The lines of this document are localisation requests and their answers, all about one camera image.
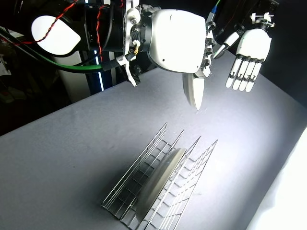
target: robot finger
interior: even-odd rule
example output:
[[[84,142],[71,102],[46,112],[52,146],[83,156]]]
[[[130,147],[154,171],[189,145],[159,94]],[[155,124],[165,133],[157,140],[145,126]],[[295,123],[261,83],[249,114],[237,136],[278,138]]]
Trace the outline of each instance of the robot finger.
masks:
[[[237,56],[233,66],[232,66],[232,69],[230,71],[230,74],[228,76],[228,79],[226,81],[226,87],[227,88],[230,88],[230,86],[232,85],[232,83],[234,82],[234,79],[236,77],[236,74],[239,70],[239,67],[241,65],[241,62],[242,62],[242,57],[241,56]]]
[[[241,81],[241,84],[239,86],[239,90],[240,91],[244,91],[246,88],[246,85],[248,84],[248,80],[253,72],[253,69],[255,67],[255,62],[256,60],[250,60],[249,64],[248,64],[248,68],[246,69],[246,72],[244,74],[243,80]]]
[[[257,76],[258,76],[258,74],[259,74],[259,71],[260,71],[261,66],[262,66],[261,62],[257,62],[257,63],[255,64],[255,67],[254,67],[254,69],[253,69],[253,72],[252,72],[252,74],[251,74],[251,76],[250,76],[250,79],[249,79],[249,81],[248,81],[248,83],[247,83],[247,85],[246,85],[246,88],[245,88],[245,91],[246,91],[246,92],[250,92],[251,89],[253,88],[253,86],[254,86],[254,84],[255,84],[255,80],[256,80],[256,78],[257,78]]]
[[[237,77],[236,77],[236,80],[235,80],[235,82],[234,82],[234,85],[233,85],[233,87],[232,87],[234,90],[237,90],[237,89],[239,88],[239,86],[240,86],[240,84],[241,84],[241,81],[242,81],[242,79],[243,79],[243,76],[244,76],[244,74],[245,74],[245,72],[246,72],[246,69],[247,69],[247,67],[248,67],[248,64],[249,64],[249,58],[246,57],[246,58],[242,61],[242,64],[241,64],[239,73],[238,73],[238,75],[237,75]]]

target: metal wire rack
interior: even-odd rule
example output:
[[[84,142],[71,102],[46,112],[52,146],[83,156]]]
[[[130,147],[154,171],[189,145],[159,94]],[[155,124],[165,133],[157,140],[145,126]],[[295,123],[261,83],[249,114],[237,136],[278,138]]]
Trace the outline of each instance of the metal wire rack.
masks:
[[[169,177],[160,195],[145,219],[136,219],[136,205],[142,186],[182,136],[182,131],[173,144],[164,139],[167,123],[158,131],[137,160],[115,185],[102,206],[131,230],[174,230],[187,206],[201,173],[211,156],[217,140],[196,160],[191,158],[200,137],[185,152]]]

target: plate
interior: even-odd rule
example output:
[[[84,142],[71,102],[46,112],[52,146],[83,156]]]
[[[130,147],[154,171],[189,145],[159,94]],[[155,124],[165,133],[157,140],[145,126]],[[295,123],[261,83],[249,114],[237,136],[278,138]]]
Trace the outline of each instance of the plate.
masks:
[[[204,78],[195,78],[193,73],[183,73],[183,91],[190,105],[197,110],[201,108],[203,90],[205,88]]]
[[[139,222],[143,221],[147,215],[185,152],[186,149],[176,149],[165,155],[149,177],[138,197],[136,218]]]

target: white robotic hand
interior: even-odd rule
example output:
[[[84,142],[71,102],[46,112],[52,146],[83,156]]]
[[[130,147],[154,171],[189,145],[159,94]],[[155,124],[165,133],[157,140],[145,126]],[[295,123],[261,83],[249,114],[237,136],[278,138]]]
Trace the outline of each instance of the white robotic hand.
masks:
[[[238,45],[236,60],[232,66],[226,87],[250,92],[265,61],[271,45],[271,38],[263,29],[246,31]]]

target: dish rack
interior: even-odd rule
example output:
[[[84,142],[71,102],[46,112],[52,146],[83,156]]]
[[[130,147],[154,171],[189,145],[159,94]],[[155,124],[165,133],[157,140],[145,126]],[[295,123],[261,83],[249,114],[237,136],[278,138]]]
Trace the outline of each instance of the dish rack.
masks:
[[[174,143],[164,140],[165,123],[120,181],[102,203],[102,206],[119,219],[130,230],[174,230],[188,204],[193,190],[210,158],[217,140],[195,160],[191,157],[200,137],[186,150],[173,173],[166,182],[158,198],[143,221],[136,218],[136,205],[139,192],[160,161],[182,136]]]

